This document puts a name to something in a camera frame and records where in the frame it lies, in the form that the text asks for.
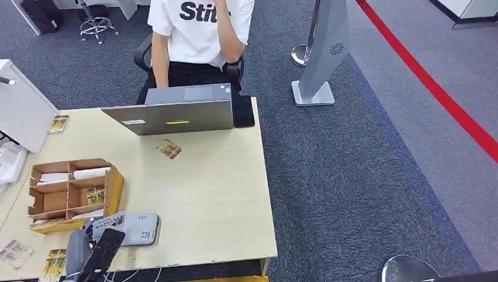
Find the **white t-shirt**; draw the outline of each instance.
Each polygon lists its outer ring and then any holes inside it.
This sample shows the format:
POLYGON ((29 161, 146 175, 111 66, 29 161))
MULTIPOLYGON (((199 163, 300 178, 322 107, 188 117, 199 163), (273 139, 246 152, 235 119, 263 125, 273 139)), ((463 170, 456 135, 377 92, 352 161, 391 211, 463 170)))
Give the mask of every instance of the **white t-shirt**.
MULTIPOLYGON (((239 40, 247 45, 254 0, 227 0, 230 21, 239 40)), ((214 0, 152 0, 152 30, 168 36, 171 62, 209 63, 221 68, 226 60, 218 41, 214 0)))

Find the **cardboard organizer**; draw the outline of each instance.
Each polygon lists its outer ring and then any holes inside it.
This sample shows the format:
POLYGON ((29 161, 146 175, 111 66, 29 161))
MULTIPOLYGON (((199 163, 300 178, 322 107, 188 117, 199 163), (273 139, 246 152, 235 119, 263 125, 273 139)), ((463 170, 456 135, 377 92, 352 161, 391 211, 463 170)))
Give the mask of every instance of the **cardboard organizer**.
POLYGON ((35 198, 28 215, 33 219, 31 230, 48 233, 78 229, 90 218, 74 217, 79 214, 104 209, 104 216, 117 213, 124 178, 117 168, 103 159, 70 160, 65 162, 36 164, 31 171, 29 195, 35 198), (76 170, 111 167, 105 176, 75 180, 76 170), (70 173, 67 181, 37 185, 44 173, 70 173), (104 187, 104 202, 89 205, 86 191, 104 187))

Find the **chair armrest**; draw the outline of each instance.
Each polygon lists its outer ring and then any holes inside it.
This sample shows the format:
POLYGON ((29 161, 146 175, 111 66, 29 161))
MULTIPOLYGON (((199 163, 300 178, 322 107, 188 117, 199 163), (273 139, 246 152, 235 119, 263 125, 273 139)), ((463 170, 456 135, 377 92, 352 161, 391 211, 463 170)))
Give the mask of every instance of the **chair armrest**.
POLYGON ((223 66, 223 72, 230 78, 231 81, 240 82, 244 76, 244 56, 240 56, 240 59, 235 63, 226 63, 223 66))
POLYGON ((151 47, 152 47, 152 34, 149 35, 142 42, 142 44, 140 44, 140 46, 135 50, 135 53, 133 55, 135 64, 146 72, 152 71, 152 68, 149 67, 144 61, 145 54, 147 54, 147 52, 150 50, 151 47))

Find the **red line on floor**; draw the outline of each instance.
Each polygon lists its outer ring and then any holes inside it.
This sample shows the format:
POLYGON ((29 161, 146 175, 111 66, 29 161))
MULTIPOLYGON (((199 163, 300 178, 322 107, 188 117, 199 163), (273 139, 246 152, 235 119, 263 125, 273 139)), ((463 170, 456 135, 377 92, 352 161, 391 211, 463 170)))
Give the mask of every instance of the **red line on floor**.
POLYGON ((451 98, 448 93, 430 76, 423 66, 408 52, 382 19, 375 13, 366 0, 356 0, 370 21, 391 45, 413 74, 425 85, 425 88, 439 101, 448 113, 463 127, 486 153, 498 163, 498 142, 487 133, 465 110, 451 98))

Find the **gray laptop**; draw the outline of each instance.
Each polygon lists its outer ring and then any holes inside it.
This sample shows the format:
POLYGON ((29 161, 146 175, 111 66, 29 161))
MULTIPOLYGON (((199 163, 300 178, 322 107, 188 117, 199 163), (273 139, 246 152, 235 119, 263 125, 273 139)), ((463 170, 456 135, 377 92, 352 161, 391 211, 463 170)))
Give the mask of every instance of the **gray laptop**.
POLYGON ((149 89, 145 105, 102 108, 137 135, 234 127, 229 83, 149 89))

